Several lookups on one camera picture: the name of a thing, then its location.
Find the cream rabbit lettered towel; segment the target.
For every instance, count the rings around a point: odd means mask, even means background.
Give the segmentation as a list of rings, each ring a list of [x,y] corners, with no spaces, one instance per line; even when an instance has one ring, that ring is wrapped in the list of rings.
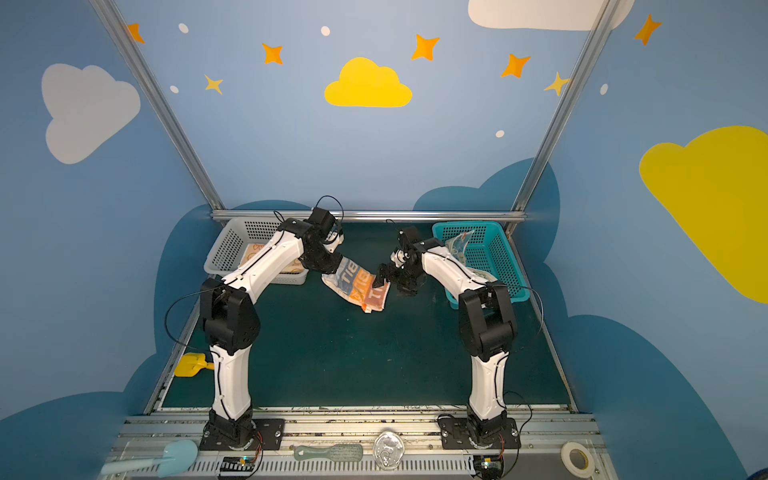
[[[374,288],[376,277],[349,258],[343,257],[335,273],[323,274],[321,278],[337,295],[365,313],[381,312],[385,308],[390,283]]]

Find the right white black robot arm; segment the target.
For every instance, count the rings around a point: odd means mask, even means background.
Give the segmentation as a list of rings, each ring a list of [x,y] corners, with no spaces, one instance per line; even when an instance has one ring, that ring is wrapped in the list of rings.
[[[475,445],[490,446],[510,426],[504,374],[518,326],[508,287],[478,275],[441,241],[423,240],[415,229],[400,230],[398,242],[390,260],[380,265],[374,285],[392,283],[400,292],[414,295],[420,279],[429,276],[457,300],[459,336],[471,357],[468,433]]]

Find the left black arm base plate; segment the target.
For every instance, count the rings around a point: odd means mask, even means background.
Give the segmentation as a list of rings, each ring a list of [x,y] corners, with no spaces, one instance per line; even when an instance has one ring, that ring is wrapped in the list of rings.
[[[234,427],[214,426],[208,422],[200,441],[201,451],[255,451],[258,448],[277,451],[281,448],[285,420],[278,418],[251,420]]]

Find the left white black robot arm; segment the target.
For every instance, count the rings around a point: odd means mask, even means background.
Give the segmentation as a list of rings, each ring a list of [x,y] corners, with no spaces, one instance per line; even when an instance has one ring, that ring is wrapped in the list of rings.
[[[343,242],[340,221],[315,208],[309,218],[288,218],[238,269],[208,279],[200,291],[200,324],[214,362],[214,400],[203,429],[203,450],[254,450],[258,437],[249,392],[249,357],[261,323],[256,303],[269,284],[298,260],[311,271],[338,269]]]

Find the white perforated plastic basket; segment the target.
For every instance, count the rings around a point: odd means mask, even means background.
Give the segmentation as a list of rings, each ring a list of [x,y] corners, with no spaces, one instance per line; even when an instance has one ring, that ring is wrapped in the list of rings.
[[[221,277],[233,272],[271,240],[278,226],[277,220],[229,220],[207,255],[204,271]]]

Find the blue patterned towel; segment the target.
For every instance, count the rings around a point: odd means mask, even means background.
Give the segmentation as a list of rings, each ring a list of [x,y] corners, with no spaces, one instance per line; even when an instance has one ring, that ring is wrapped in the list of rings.
[[[467,264],[466,252],[474,233],[474,230],[465,231],[445,241],[449,253],[461,264]]]

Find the orange white patterned towel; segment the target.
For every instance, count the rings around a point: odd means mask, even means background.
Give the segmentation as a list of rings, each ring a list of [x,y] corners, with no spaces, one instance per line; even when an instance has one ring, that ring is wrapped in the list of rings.
[[[265,247],[265,244],[257,244],[257,243],[250,243],[247,245],[242,259],[240,260],[239,266],[242,267],[245,265],[251,258],[258,255],[259,252]],[[281,273],[282,274],[300,274],[305,271],[304,266],[301,264],[301,262],[296,259],[292,261],[287,267],[285,267]]]

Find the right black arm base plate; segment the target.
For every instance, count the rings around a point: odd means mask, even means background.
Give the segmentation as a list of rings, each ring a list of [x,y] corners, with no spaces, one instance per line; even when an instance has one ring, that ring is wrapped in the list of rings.
[[[489,437],[474,440],[471,434],[474,429],[469,426],[467,418],[456,418],[442,415],[436,423],[444,450],[488,450],[488,449],[517,449],[522,443],[517,425],[509,419],[507,425],[498,433]]]

